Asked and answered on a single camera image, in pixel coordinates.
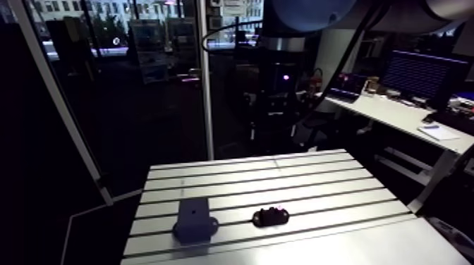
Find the metal frame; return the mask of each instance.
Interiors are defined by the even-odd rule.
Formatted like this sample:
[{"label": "metal frame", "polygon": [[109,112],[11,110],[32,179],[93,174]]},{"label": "metal frame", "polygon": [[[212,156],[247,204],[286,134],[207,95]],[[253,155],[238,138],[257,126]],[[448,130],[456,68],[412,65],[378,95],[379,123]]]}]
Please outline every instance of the metal frame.
[{"label": "metal frame", "polygon": [[458,154],[454,153],[451,150],[445,149],[440,158],[436,161],[436,164],[433,168],[428,171],[430,181],[426,185],[425,189],[416,197],[410,204],[407,206],[411,211],[416,213],[421,209],[426,199],[431,195],[433,190],[436,188],[438,183],[448,176],[449,171],[453,168],[456,160],[458,159]]},{"label": "metal frame", "polygon": [[41,74],[44,84],[46,85],[51,98],[53,99],[54,105],[58,109],[59,115],[66,126],[71,138],[74,142],[74,145],[78,149],[79,155],[84,161],[84,164],[87,167],[94,183],[99,190],[102,198],[104,199],[106,205],[112,205],[114,202],[109,194],[109,191],[106,187],[101,187],[99,181],[101,180],[101,175],[99,169],[92,158],[90,150],[87,148],[87,145],[78,129],[78,126],[75,124],[74,118],[69,111],[68,105],[59,90],[59,86],[56,83],[53,73],[49,67],[49,62],[45,58],[45,53],[43,47],[39,43],[35,29],[32,26],[30,20],[30,14],[28,13],[27,7],[23,1],[19,0],[8,0],[10,3],[13,12],[18,19],[18,24],[23,32],[25,40],[28,47],[30,48],[31,54],[35,60],[35,63],[38,67],[38,71]]},{"label": "metal frame", "polygon": [[[207,34],[206,21],[206,1],[195,1],[197,7],[197,18],[199,24],[199,44],[202,43],[202,37]],[[211,108],[211,87],[209,76],[209,56],[204,49],[199,49],[201,53],[201,81],[202,96],[204,104],[204,120],[206,128],[207,159],[214,160],[214,137],[212,135],[212,108]]]}]

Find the table leg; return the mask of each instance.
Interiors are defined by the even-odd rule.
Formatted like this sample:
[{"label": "table leg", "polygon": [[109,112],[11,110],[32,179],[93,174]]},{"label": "table leg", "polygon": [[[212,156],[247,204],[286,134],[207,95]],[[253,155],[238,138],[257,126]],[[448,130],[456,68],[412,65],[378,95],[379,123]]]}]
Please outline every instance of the table leg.
[{"label": "table leg", "polygon": [[408,208],[413,213],[416,213],[421,209],[426,199],[431,195],[441,179],[446,177],[449,171],[453,168],[457,158],[458,155],[451,150],[443,151],[443,154],[433,166],[432,170],[428,172],[430,181],[425,186],[425,189],[408,205]]}]

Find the black object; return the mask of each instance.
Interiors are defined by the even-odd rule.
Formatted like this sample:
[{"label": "black object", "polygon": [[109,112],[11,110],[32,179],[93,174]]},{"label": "black object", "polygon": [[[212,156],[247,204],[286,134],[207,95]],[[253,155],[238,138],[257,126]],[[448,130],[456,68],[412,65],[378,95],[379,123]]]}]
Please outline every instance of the black object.
[{"label": "black object", "polygon": [[276,226],[288,223],[290,214],[285,209],[270,207],[268,210],[256,211],[252,217],[252,223],[257,227]]},{"label": "black object", "polygon": [[421,120],[423,123],[432,123],[433,122],[433,113],[426,115],[424,119]]},{"label": "black object", "polygon": [[467,56],[447,57],[392,51],[381,84],[401,92],[401,97],[428,99],[434,109],[444,109],[453,88],[459,87],[472,65]]},{"label": "black object", "polygon": [[463,133],[474,135],[474,121],[460,113],[453,113],[451,111],[437,111],[436,113],[432,114],[432,118],[438,123],[443,123],[456,130],[460,130]]},{"label": "black object", "polygon": [[219,222],[209,216],[209,201],[206,197],[182,199],[179,202],[178,221],[173,226],[173,235],[181,244],[209,242],[218,227]]},{"label": "black object", "polygon": [[329,91],[329,93],[327,94],[328,97],[332,97],[332,98],[335,98],[335,99],[340,99],[340,100],[343,100],[343,101],[347,101],[349,103],[353,103],[360,96],[360,94],[340,90],[340,89],[337,89],[337,88],[331,88],[330,90],[331,91]]}]

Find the light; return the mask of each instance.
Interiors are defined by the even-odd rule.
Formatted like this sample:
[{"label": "light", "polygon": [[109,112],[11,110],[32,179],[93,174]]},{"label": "light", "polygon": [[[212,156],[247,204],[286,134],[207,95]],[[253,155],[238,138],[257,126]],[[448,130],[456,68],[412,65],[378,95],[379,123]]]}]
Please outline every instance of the light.
[{"label": "light", "polygon": [[112,43],[114,45],[119,45],[120,44],[120,39],[118,37],[115,37],[113,40],[112,40]]}]

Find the metal post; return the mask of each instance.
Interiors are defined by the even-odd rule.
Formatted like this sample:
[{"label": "metal post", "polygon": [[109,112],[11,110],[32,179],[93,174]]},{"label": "metal post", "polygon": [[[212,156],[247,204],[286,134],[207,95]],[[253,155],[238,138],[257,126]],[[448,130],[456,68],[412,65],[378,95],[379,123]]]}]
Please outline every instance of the metal post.
[{"label": "metal post", "polygon": [[[197,18],[199,29],[199,44],[202,43],[202,37],[207,34],[206,23],[206,1],[197,0]],[[211,87],[209,76],[209,56],[204,49],[200,49],[201,53],[201,81],[202,95],[204,103],[204,120],[206,127],[206,143],[207,143],[207,159],[214,160],[214,140],[212,137],[212,110],[211,110]]]},{"label": "metal post", "polygon": [[99,184],[101,179],[99,170],[92,159],[90,150],[87,148],[77,125],[75,124],[67,103],[64,101],[64,98],[59,91],[59,87],[56,83],[53,73],[49,68],[48,61],[45,58],[44,51],[40,46],[36,32],[33,29],[32,20],[30,20],[26,6],[24,5],[23,1],[19,0],[9,0],[9,2],[13,12],[16,15],[16,18],[18,19],[18,24],[20,24],[21,31],[23,32],[23,36],[25,37],[28,47],[30,48],[31,54],[35,60],[36,66],[38,67],[39,73],[43,78],[44,84],[46,85],[46,88],[53,99],[54,105],[56,105],[56,108],[58,109],[59,115],[61,116],[61,119],[63,120],[64,125],[69,132],[69,135],[73,139],[75,147],[78,149],[79,155],[82,157],[84,164],[92,176],[92,179],[94,180],[94,183],[102,195],[105,203],[107,205],[114,204],[108,189],[106,187],[102,187]]},{"label": "metal post", "polygon": [[138,9],[137,9],[137,0],[132,1],[133,4],[133,11],[135,12],[135,17],[137,20],[140,19],[140,15],[138,14]]},{"label": "metal post", "polygon": [[181,0],[177,0],[176,5],[178,5],[178,18],[181,18]]},{"label": "metal post", "polygon": [[100,53],[99,42],[97,41],[97,36],[95,35],[95,31],[94,31],[94,25],[92,24],[92,21],[90,20],[90,15],[89,15],[89,11],[87,9],[87,4],[85,3],[85,0],[80,0],[80,7],[84,11],[85,23],[87,24],[87,27],[89,28],[90,39],[92,40],[92,45],[95,51],[97,52],[97,58],[101,58],[102,54]]},{"label": "metal post", "polygon": [[433,166],[432,170],[428,173],[431,177],[430,181],[426,185],[425,189],[410,202],[407,207],[413,212],[416,213],[421,209],[426,199],[431,195],[433,190],[436,188],[438,183],[446,176],[448,176],[449,171],[453,168],[458,155],[452,152],[451,150],[444,150],[441,157],[438,159],[436,164]]}]

